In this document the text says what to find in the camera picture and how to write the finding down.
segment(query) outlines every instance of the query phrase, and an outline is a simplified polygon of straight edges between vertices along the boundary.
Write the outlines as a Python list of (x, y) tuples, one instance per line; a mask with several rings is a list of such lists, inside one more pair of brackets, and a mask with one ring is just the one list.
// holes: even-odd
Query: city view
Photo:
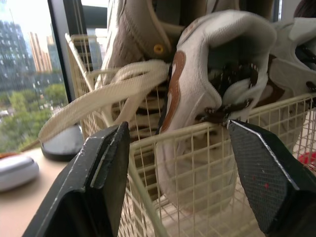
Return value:
[[(99, 43), (90, 48), (92, 63), (102, 62)], [(0, 152), (35, 141), (67, 103), (47, 1), (0, 0)]]

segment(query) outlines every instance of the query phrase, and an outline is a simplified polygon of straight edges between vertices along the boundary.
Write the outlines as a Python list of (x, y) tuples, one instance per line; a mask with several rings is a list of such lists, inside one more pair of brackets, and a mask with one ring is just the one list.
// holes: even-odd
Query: tall building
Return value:
[(43, 51), (41, 48), (38, 35), (36, 33), (29, 32), (29, 37), (36, 71), (51, 72), (52, 65), (49, 53)]
[(0, 91), (29, 88), (32, 68), (20, 25), (0, 21)]
[(48, 48), (48, 53), (50, 57), (50, 62), (51, 66), (54, 72), (60, 72), (61, 71), (61, 66), (60, 66), (60, 61), (59, 61), (59, 56), (58, 56), (58, 51), (57, 51), (57, 46), (55, 44), (55, 37), (54, 33), (52, 31), (52, 36), (47, 36), (47, 48)]

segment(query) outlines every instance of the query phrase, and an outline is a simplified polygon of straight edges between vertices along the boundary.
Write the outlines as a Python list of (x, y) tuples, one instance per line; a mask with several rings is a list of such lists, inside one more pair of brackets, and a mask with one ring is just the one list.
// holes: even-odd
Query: sky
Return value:
[[(82, 5), (107, 7), (108, 0), (81, 0)], [(41, 46), (46, 48), (46, 36), (51, 33), (51, 19), (47, 0), (7, 0), (5, 12), (0, 20), (14, 21), (22, 28), (24, 37), (35, 32)]]

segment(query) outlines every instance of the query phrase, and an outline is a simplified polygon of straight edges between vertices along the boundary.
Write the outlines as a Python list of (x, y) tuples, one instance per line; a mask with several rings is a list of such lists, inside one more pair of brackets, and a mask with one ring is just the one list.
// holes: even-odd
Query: table surface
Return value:
[(40, 149), (25, 154), (39, 164), (39, 177), (19, 188), (0, 193), (0, 237), (20, 237), (66, 162), (45, 159)]

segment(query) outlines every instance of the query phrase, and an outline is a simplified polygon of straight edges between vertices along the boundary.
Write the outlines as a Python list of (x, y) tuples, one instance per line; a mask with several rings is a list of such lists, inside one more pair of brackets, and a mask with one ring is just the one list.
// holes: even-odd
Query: white shoelace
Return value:
[(66, 128), (76, 124), (93, 111), (126, 100), (116, 120), (111, 109), (102, 112), (107, 126), (130, 122), (146, 95), (167, 80), (169, 65), (161, 60), (129, 64), (118, 69), (112, 83), (89, 92), (65, 106), (53, 115), (39, 132), (43, 143)]

